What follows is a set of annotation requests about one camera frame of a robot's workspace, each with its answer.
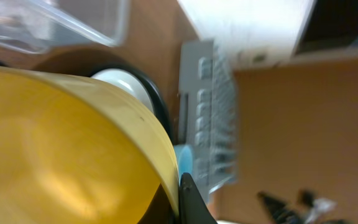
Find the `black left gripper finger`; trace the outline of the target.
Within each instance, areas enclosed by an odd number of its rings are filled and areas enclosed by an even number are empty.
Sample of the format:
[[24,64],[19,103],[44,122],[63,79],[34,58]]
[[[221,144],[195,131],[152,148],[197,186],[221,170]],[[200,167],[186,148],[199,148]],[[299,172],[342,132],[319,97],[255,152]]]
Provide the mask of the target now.
[[191,174],[182,174],[179,186],[179,223],[218,224],[210,214]]

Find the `light blue cup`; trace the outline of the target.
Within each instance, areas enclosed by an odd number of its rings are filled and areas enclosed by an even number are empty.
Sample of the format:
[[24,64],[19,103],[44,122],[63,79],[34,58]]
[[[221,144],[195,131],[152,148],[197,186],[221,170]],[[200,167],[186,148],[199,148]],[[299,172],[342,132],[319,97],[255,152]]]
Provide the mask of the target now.
[[193,148],[187,144],[174,146],[175,156],[178,165],[178,178],[181,179],[184,173],[193,175]]

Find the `yellow bowl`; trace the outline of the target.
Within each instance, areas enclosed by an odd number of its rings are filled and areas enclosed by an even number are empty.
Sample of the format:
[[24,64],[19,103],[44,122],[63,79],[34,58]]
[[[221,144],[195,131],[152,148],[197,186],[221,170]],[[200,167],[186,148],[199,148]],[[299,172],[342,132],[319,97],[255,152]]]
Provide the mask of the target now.
[[0,67],[0,223],[137,223],[179,214],[173,145],[106,82]]

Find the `grey round plate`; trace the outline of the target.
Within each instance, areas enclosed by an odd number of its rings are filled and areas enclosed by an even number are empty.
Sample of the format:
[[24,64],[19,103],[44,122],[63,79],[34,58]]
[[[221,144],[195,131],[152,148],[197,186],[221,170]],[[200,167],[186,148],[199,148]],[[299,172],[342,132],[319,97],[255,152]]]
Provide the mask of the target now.
[[119,68],[107,68],[96,72],[91,78],[110,83],[124,90],[154,113],[154,106],[148,91],[132,73]]

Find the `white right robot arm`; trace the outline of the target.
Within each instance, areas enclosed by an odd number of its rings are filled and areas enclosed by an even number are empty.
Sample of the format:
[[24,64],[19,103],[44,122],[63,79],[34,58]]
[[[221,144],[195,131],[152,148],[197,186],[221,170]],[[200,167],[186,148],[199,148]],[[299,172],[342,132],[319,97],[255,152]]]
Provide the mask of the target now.
[[327,219],[337,203],[331,199],[317,197],[313,191],[300,190],[296,204],[282,200],[273,194],[261,191],[257,194],[270,221],[274,224],[351,224],[344,218]]

